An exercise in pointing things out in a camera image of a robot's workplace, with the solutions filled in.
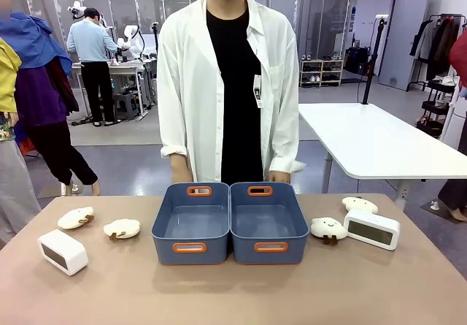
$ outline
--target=clock display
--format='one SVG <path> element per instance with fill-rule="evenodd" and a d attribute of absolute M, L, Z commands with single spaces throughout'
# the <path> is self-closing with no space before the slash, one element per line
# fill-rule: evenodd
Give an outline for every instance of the clock display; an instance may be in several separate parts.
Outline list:
<path fill-rule="evenodd" d="M 356 234 L 367 239 L 390 245 L 393 240 L 392 232 L 385 232 L 364 224 L 357 223 L 356 221 L 349 221 L 348 231 L 352 234 Z"/>
<path fill-rule="evenodd" d="M 44 251 L 45 255 L 52 259 L 55 263 L 58 265 L 62 266 L 66 270 L 68 270 L 68 267 L 66 266 L 66 260 L 64 257 L 56 253 L 55 251 L 52 251 L 50 248 L 48 248 L 46 245 L 41 243 L 42 250 Z"/>

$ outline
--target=orange handle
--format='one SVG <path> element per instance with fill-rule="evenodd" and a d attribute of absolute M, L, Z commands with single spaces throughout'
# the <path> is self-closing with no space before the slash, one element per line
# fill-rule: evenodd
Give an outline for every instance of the orange handle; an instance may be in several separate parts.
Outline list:
<path fill-rule="evenodd" d="M 277 253 L 285 252 L 289 249 L 289 245 L 286 242 L 258 242 L 255 243 L 255 251 L 260 253 Z"/>
<path fill-rule="evenodd" d="M 196 190 L 208 190 L 208 192 L 196 192 Z M 187 188 L 188 196 L 206 197 L 212 195 L 212 188 L 210 186 L 190 186 Z"/>
<path fill-rule="evenodd" d="M 264 192 L 251 192 L 251 190 L 264 190 Z M 271 196 L 272 186 L 250 186 L 248 196 Z"/>
<path fill-rule="evenodd" d="M 203 242 L 174 243 L 172 247 L 175 253 L 204 253 L 207 250 Z"/>

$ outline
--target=black t-shirt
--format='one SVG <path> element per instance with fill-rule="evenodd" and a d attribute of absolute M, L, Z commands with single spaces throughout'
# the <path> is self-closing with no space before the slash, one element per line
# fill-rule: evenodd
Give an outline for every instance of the black t-shirt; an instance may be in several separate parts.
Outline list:
<path fill-rule="evenodd" d="M 260 61 L 247 41 L 250 14 L 221 20 L 207 11 L 207 28 L 224 82 L 223 183 L 263 181 L 260 109 L 253 93 Z"/>

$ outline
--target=blue storage bin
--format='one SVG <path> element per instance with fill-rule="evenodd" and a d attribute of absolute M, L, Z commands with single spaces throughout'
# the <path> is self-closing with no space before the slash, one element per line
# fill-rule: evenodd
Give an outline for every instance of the blue storage bin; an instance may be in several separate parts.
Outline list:
<path fill-rule="evenodd" d="M 297 264 L 309 227 L 287 183 L 231 186 L 233 255 L 243 264 Z"/>
<path fill-rule="evenodd" d="M 152 234 L 162 264 L 219 264 L 228 231 L 228 186 L 183 183 L 167 189 Z"/>

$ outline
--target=table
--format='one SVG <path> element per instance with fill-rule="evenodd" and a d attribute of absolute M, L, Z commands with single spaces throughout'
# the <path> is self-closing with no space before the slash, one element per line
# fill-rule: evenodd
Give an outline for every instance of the table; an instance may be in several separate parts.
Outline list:
<path fill-rule="evenodd" d="M 464 325 L 467 282 L 428 238 L 381 194 L 361 194 L 401 223 L 398 248 L 347 238 L 336 247 L 308 237 L 297 265 L 163 266 L 150 230 L 161 197 L 61 197 L 0 251 L 5 325 L 346 324 Z M 344 220 L 346 195 L 300 196 L 306 219 Z M 68 210 L 91 205 L 96 219 L 69 234 L 90 263 L 68 277 L 45 261 L 36 238 Z M 111 242 L 102 226 L 141 221 L 141 234 Z"/>
<path fill-rule="evenodd" d="M 323 193 L 332 162 L 355 179 L 396 179 L 404 208 L 414 180 L 466 179 L 467 156 L 373 104 L 300 104 L 300 114 L 328 151 Z"/>
<path fill-rule="evenodd" d="M 110 75 L 115 75 L 115 76 L 134 76 L 135 81 L 136 81 L 136 88 L 137 88 L 137 93 L 138 93 L 138 99 L 139 99 L 139 114 L 136 118 L 137 121 L 140 121 L 143 119 L 147 114 L 148 111 L 143 108 L 143 101 L 142 101 L 142 92 L 141 92 L 141 84 L 139 82 L 139 74 L 144 73 L 144 65 L 153 62 L 153 60 L 144 60 L 143 62 L 141 61 L 128 61 L 128 62 L 120 62 L 118 65 L 109 65 L 109 72 Z M 89 110 L 88 106 L 86 104 L 85 100 L 85 93 L 81 85 L 81 80 L 80 80 L 80 75 L 81 75 L 81 63 L 77 62 L 73 64 L 72 69 L 76 71 L 77 73 L 77 79 L 78 79 L 78 84 L 80 86 L 81 94 L 82 94 L 82 100 L 84 101 L 85 107 L 86 107 L 86 113 L 89 115 Z"/>

